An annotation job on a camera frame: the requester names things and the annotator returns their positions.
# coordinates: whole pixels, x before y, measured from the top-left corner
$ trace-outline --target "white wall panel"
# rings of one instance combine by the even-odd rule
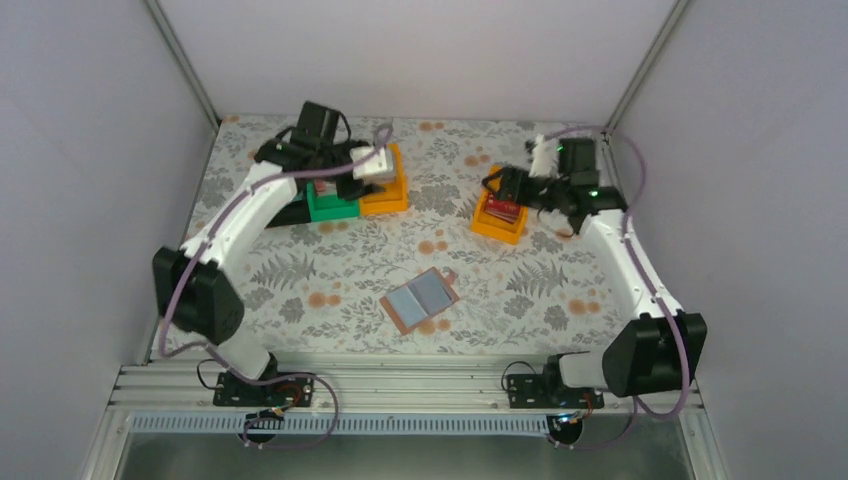
[[[709,326],[732,478],[848,471],[846,26],[844,0],[696,1],[624,118],[649,164],[635,228]]]
[[[674,0],[160,0],[219,114],[604,122]]]
[[[77,478],[212,128],[140,0],[0,5],[0,477]]]

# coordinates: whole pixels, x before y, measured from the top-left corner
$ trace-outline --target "yellow block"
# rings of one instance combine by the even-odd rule
[[[499,166],[492,167],[489,170],[489,175],[500,169],[501,167]],[[494,179],[491,183],[492,188],[497,190],[500,187],[500,183],[500,178]],[[521,232],[524,231],[524,225],[527,223],[527,207],[521,207],[518,213],[518,219],[515,223],[509,223],[483,211],[486,207],[486,196],[488,194],[489,191],[484,188],[483,194],[477,201],[477,208],[474,209],[474,217],[471,219],[471,231],[502,242],[517,245],[521,239]]]

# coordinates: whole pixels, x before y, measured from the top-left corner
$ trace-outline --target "metal floor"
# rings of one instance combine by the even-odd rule
[[[626,419],[589,421],[581,443],[615,436]],[[309,441],[301,435],[282,439]],[[235,435],[136,433],[121,468],[125,480],[343,478],[656,479],[693,478],[677,422],[640,418],[631,436],[601,452],[554,450],[538,438],[496,436],[335,436],[303,451],[239,447]]]

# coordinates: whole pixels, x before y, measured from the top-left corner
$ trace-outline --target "black mounting bracket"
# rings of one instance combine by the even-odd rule
[[[302,392],[300,399],[293,405],[291,404],[297,389],[291,388],[292,386],[297,386]],[[314,388],[315,382],[311,378],[293,378],[274,385],[257,387],[242,382],[232,373],[224,372],[218,375],[212,404],[216,407],[309,407],[312,405]]]
[[[515,373],[506,376],[509,408],[529,410],[588,409],[604,407],[604,395],[592,388],[550,388],[543,375]]]

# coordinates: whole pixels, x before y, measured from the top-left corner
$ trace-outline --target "table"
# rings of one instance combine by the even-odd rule
[[[384,118],[351,118],[371,139]],[[192,213],[194,235],[240,185],[252,155],[296,116],[224,119]],[[565,217],[531,212],[518,245],[470,230],[493,164],[524,164],[524,142],[562,123],[393,119],[408,177],[401,214],[265,230],[231,281],[266,348],[292,352],[552,354],[603,348],[620,318],[592,245]],[[402,336],[380,297],[431,267],[458,275],[458,303]],[[172,329],[169,347],[192,335]]]

